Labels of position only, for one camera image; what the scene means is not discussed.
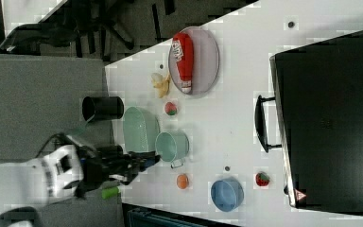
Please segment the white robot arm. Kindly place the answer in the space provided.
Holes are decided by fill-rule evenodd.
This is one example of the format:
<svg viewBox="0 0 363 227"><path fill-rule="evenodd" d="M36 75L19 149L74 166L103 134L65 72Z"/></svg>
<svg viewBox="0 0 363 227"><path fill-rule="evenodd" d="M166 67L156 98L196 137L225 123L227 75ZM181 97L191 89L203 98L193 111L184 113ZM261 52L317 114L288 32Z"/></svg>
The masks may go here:
<svg viewBox="0 0 363 227"><path fill-rule="evenodd" d="M159 161L153 151L66 145L43 157L0 164L0 227L40 227L38 211L46 206L82 199L107 181L128 185Z"/></svg>

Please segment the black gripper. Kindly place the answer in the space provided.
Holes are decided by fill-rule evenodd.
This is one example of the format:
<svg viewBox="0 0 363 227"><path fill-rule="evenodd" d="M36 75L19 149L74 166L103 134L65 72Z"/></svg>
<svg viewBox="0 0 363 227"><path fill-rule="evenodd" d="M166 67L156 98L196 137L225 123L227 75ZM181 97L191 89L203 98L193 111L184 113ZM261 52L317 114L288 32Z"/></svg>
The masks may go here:
<svg viewBox="0 0 363 227"><path fill-rule="evenodd" d="M138 159L125 154L121 146L108 146L93 149L81 147L78 156L83 172L75 196L84 198L89 191L98 189L103 183L111 181L114 175L122 177L121 184L130 184L138 175L160 160L160 155L139 156Z"/></svg>

